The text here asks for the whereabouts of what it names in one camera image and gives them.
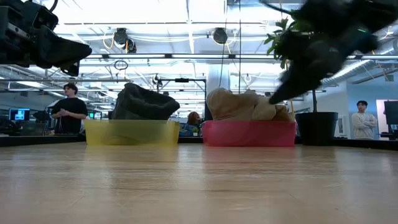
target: table surface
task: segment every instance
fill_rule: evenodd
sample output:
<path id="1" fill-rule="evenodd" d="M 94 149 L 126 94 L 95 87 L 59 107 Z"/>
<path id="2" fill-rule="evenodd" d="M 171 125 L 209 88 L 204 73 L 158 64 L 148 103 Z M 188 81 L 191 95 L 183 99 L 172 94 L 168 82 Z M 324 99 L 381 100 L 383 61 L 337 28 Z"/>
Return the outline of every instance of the table surface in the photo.
<path id="1" fill-rule="evenodd" d="M 397 223 L 398 152 L 0 148 L 0 223 Z"/>

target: black t-shirt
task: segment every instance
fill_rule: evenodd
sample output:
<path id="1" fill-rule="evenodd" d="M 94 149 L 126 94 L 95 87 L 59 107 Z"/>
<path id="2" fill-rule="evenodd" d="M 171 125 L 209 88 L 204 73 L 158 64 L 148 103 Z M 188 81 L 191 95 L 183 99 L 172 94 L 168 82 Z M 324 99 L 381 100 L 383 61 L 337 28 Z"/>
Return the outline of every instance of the black t-shirt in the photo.
<path id="1" fill-rule="evenodd" d="M 52 114 L 58 113 L 61 109 L 72 113 L 84 114 L 87 116 L 87 107 L 79 98 L 66 98 L 58 101 L 53 107 Z M 62 116 L 57 120 L 55 132 L 59 134 L 78 134 L 80 132 L 81 120 L 71 116 Z"/>

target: man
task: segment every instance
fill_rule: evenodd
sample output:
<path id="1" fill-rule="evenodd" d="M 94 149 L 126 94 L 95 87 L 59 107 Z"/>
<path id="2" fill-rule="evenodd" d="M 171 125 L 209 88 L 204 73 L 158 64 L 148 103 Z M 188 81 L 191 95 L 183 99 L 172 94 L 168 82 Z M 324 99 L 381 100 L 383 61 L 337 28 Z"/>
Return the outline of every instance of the man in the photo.
<path id="1" fill-rule="evenodd" d="M 376 127 L 377 119 L 373 114 L 366 113 L 368 102 L 359 101 L 356 106 L 358 112 L 352 115 L 355 139 L 374 139 L 373 129 Z"/>
<path id="2" fill-rule="evenodd" d="M 66 84 L 63 90 L 67 98 L 58 101 L 52 110 L 52 116 L 57 119 L 55 133 L 79 134 L 81 121 L 87 117 L 86 104 L 76 97 L 78 91 L 76 85 Z"/>

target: man in black t-shirt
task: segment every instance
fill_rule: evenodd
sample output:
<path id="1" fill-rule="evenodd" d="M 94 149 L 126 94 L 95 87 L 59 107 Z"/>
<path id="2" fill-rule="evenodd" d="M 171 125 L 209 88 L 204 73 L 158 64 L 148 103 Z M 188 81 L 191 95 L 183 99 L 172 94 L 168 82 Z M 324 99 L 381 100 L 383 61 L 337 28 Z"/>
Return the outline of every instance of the man in black t-shirt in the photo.
<path id="1" fill-rule="evenodd" d="M 55 133 L 79 134 L 81 121 L 87 117 L 86 104 L 76 97 L 76 85 L 69 83 L 63 89 L 67 98 L 58 101 L 52 110 L 52 116 L 57 119 Z"/>

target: pink plastic bin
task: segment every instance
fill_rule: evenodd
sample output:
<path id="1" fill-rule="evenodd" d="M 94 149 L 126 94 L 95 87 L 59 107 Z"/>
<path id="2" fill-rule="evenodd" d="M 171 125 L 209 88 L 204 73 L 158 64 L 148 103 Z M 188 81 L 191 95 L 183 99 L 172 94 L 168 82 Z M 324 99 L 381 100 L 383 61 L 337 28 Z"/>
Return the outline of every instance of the pink plastic bin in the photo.
<path id="1" fill-rule="evenodd" d="M 206 121 L 203 142 L 218 147 L 294 147 L 295 123 L 286 121 Z"/>

